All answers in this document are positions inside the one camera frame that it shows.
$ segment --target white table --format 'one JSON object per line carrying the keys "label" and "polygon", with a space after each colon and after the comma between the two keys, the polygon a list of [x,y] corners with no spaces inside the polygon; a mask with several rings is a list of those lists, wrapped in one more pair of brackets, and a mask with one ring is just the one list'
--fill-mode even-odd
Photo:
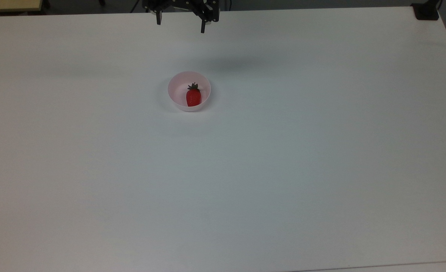
{"label": "white table", "polygon": [[[0,17],[0,272],[446,261],[446,30],[412,9]],[[176,73],[212,84],[201,112]]]}

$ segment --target strawberry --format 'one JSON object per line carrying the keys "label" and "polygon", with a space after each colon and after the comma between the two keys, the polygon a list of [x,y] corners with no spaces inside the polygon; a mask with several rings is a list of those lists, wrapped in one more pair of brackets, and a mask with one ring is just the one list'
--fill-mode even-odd
{"label": "strawberry", "polygon": [[186,102],[188,107],[194,107],[201,103],[201,92],[198,89],[198,85],[194,82],[191,86],[188,85],[188,92],[186,93]]}

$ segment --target bowl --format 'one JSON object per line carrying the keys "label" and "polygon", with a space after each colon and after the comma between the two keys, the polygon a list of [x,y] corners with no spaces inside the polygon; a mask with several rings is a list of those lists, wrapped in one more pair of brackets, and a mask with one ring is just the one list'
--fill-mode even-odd
{"label": "bowl", "polygon": [[[199,105],[188,107],[186,102],[186,93],[188,85],[196,83],[201,92],[201,103]],[[175,75],[167,86],[169,97],[174,101],[176,107],[184,111],[195,111],[201,109],[209,98],[211,93],[211,85],[206,77],[197,72],[181,72]]]}

